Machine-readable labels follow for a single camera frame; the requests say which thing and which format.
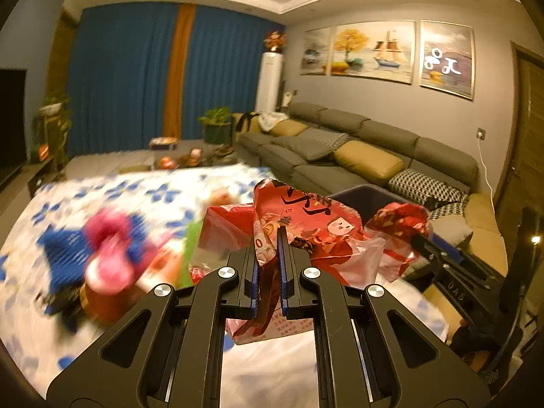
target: door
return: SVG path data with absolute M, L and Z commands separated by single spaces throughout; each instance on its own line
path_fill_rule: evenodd
M 516 247 L 521 210 L 544 213 L 544 62 L 539 67 L 518 55 L 518 118 L 512 159 L 497 210 L 508 261 Z

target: houndstooth pillow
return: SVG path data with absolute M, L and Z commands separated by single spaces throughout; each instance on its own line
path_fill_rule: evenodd
M 406 169 L 396 174 L 389 181 L 388 187 L 391 192 L 420 205 L 425 205 L 429 199 L 449 203 L 431 210 L 429 219 L 462 215 L 469 201 L 466 193 L 413 169 Z
M 350 140 L 350 136 L 347 133 L 329 132 L 328 130 L 314 129 L 313 127 L 307 128 L 298 136 L 328 145 L 333 150 L 343 146 Z

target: sofa backrest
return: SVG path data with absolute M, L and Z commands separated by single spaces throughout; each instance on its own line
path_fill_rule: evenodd
M 289 115 L 297 121 L 322 129 L 349 133 L 401 158 L 406 168 L 425 173 L 439 181 L 469 192 L 478 179 L 478 163 L 441 142 L 418 136 L 408 130 L 380 123 L 364 115 L 311 103 L 293 103 Z

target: television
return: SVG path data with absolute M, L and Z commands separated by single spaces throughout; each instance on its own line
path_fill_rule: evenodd
M 0 189 L 27 161 L 24 69 L 0 69 Z

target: yellow tree in painting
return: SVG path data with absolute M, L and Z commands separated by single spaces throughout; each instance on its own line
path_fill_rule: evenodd
M 357 52 L 366 46 L 368 37 L 357 29 L 344 29 L 338 34 L 335 50 L 345 51 L 344 61 L 347 62 L 350 52 Z

